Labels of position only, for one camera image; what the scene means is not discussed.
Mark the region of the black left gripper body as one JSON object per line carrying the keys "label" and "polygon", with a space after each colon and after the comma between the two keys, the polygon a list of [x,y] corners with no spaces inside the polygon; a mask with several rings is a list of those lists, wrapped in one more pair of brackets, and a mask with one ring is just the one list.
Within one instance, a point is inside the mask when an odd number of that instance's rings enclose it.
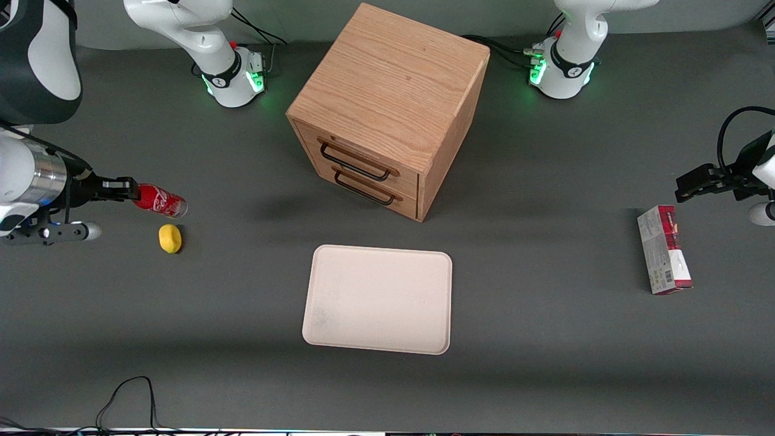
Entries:
{"label": "black left gripper body", "polygon": [[736,182],[740,187],[734,188],[736,201],[742,201],[753,196],[769,196],[774,188],[773,131],[751,141],[740,150],[738,157],[731,165]]}

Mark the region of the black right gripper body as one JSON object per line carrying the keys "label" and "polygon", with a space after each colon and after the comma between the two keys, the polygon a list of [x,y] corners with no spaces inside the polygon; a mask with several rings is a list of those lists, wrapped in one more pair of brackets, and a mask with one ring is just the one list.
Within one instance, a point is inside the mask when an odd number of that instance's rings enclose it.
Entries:
{"label": "black right gripper body", "polygon": [[77,208],[88,202],[105,201],[99,196],[99,190],[102,188],[101,179],[94,174],[86,161],[61,154],[58,157],[64,161],[70,181],[69,188],[65,187],[58,196],[58,209],[64,210],[67,205]]}

